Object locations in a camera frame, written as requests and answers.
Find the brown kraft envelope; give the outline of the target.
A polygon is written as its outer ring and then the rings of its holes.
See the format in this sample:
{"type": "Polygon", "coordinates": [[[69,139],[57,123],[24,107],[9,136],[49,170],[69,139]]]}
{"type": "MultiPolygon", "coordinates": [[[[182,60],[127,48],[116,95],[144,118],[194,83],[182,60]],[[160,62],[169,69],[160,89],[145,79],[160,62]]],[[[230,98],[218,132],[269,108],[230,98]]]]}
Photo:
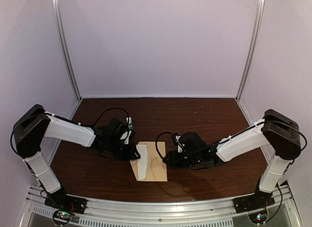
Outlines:
{"type": "Polygon", "coordinates": [[[167,182],[167,166],[162,161],[156,150],[155,142],[139,142],[138,144],[146,144],[148,149],[148,168],[146,178],[142,181],[138,180],[137,160],[131,160],[130,165],[133,170],[136,181],[138,182],[167,182]]]}

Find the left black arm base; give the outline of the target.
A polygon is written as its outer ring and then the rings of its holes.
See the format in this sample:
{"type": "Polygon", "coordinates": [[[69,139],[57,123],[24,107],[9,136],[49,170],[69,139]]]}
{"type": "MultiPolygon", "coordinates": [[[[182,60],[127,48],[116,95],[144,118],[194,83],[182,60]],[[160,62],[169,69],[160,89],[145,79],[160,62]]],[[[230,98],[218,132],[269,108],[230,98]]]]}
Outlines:
{"type": "Polygon", "coordinates": [[[62,211],[84,214],[87,200],[80,197],[70,196],[61,187],[54,193],[47,192],[44,204],[62,211]]]}

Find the small green glue stick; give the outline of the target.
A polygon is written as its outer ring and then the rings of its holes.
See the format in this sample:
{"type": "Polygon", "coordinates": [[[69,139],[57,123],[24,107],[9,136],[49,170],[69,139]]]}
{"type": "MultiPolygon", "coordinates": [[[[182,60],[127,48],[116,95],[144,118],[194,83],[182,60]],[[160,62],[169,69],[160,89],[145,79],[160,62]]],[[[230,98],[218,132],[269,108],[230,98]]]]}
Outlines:
{"type": "Polygon", "coordinates": [[[133,124],[132,124],[132,118],[131,117],[127,117],[126,118],[126,122],[127,122],[127,126],[128,126],[128,132],[131,133],[134,129],[133,129],[133,124]]]}

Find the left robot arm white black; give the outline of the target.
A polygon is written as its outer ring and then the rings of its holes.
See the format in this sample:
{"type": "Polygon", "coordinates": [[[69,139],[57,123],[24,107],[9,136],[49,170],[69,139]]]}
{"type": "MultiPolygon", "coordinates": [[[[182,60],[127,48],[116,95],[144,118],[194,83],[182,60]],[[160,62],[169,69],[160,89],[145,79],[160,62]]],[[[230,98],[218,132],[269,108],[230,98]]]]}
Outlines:
{"type": "Polygon", "coordinates": [[[129,115],[125,123],[112,118],[107,125],[96,125],[74,122],[36,104],[13,126],[10,135],[12,150],[24,160],[43,186],[47,198],[59,209],[66,209],[70,205],[70,198],[41,151],[44,138],[71,142],[99,153],[108,151],[121,161],[140,159],[137,146],[131,141],[135,132],[129,115]]]}

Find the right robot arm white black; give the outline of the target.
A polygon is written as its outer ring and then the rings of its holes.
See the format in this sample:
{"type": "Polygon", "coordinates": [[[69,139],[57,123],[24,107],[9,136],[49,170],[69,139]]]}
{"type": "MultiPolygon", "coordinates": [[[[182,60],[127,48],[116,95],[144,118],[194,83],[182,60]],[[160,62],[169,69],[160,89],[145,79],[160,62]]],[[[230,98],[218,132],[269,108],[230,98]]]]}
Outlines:
{"type": "Polygon", "coordinates": [[[274,155],[250,197],[254,208],[260,208],[268,201],[280,178],[308,144],[298,124],[273,109],[266,110],[264,117],[248,128],[212,144],[206,144],[196,132],[171,133],[170,136],[177,149],[161,157],[169,167],[213,168],[270,145],[274,155]]]}

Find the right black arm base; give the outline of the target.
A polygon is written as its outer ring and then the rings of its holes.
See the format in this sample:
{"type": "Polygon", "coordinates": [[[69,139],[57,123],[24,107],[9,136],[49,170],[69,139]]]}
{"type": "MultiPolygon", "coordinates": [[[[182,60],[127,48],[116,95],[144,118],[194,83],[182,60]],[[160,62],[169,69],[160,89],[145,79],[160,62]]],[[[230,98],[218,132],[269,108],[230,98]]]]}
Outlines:
{"type": "Polygon", "coordinates": [[[257,209],[266,208],[267,206],[274,205],[275,200],[273,193],[266,193],[260,191],[259,188],[255,190],[254,194],[242,196],[233,199],[233,204],[236,213],[249,212],[257,209]]]}

